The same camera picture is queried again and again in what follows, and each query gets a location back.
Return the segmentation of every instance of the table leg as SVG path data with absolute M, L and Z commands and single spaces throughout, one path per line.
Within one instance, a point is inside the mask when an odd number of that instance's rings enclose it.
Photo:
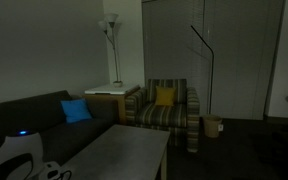
M 161 162 L 161 180 L 167 179 L 167 146 L 165 148 Z

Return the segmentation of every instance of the lamp shade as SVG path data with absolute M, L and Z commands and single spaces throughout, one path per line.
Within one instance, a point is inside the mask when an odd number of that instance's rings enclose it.
M 116 21 L 117 17 L 118 17 L 118 14 L 108 13 L 108 14 L 105 14 L 105 21 L 112 23 Z
M 103 31 L 106 31 L 106 30 L 107 30 L 107 23 L 106 23 L 106 21 L 99 21 L 99 22 L 98 22 L 98 25 L 100 26 L 100 28 L 101 28 Z

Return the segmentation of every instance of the coffee table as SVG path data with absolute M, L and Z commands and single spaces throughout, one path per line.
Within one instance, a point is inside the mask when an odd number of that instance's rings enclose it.
M 72 179 L 154 180 L 167 173 L 170 133 L 114 125 L 62 166 Z

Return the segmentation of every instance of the armchair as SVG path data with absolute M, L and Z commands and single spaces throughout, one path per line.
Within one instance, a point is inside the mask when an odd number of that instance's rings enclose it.
M 155 105 L 156 86 L 175 88 L 174 105 Z M 125 99 L 127 125 L 170 131 L 169 145 L 198 150 L 199 99 L 186 79 L 148 79 L 146 86 Z

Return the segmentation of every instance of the chair armrest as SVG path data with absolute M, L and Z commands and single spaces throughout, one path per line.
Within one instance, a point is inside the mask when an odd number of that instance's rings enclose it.
M 133 94 L 129 95 L 125 99 L 125 113 L 126 113 L 126 123 L 128 125 L 135 124 L 136 114 L 144 104 L 146 103 L 147 89 L 141 88 L 135 91 Z
M 195 88 L 187 88 L 187 150 L 197 152 L 200 102 Z

